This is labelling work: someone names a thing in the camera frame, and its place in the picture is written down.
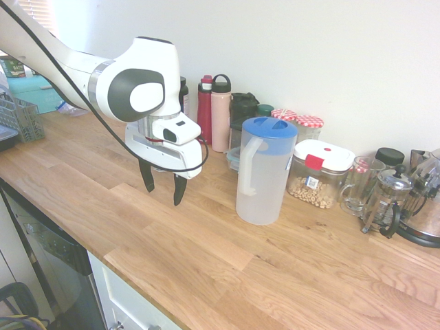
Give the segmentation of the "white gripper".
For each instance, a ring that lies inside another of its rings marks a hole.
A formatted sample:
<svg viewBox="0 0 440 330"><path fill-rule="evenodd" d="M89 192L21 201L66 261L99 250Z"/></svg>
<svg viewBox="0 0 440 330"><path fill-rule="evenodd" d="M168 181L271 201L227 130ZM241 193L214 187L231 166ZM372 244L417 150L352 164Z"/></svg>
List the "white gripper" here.
<svg viewBox="0 0 440 330"><path fill-rule="evenodd" d="M201 172L201 167L195 168L202 163L200 143L196 140L180 146L167 141L153 143L138 131L137 124L127 124L125 144L142 158L139 160L140 173L149 193L155 189L151 164L155 168L173 170L175 173L173 203L178 206L183 199L187 179L192 179Z"/></svg>

